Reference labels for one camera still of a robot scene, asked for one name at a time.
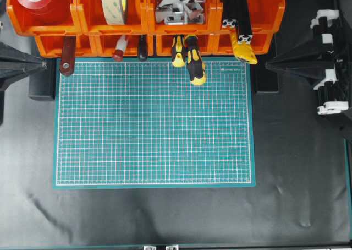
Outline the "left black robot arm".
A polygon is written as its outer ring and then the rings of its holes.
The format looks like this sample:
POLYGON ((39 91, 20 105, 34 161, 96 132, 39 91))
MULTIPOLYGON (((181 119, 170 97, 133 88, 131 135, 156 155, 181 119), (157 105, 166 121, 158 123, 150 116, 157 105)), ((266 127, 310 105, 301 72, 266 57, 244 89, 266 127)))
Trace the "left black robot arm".
POLYGON ((31 74, 40 73, 47 69, 45 59, 21 52, 1 42, 1 124, 3 124, 7 88, 31 74))

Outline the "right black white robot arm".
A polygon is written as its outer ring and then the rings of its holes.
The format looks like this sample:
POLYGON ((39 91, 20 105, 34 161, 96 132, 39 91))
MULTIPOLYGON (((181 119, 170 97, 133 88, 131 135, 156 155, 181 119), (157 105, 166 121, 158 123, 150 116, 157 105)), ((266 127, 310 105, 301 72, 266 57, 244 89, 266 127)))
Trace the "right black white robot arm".
POLYGON ((317 113, 351 142, 351 0, 334 0, 312 19, 312 39, 268 61, 266 69, 307 80, 317 113))

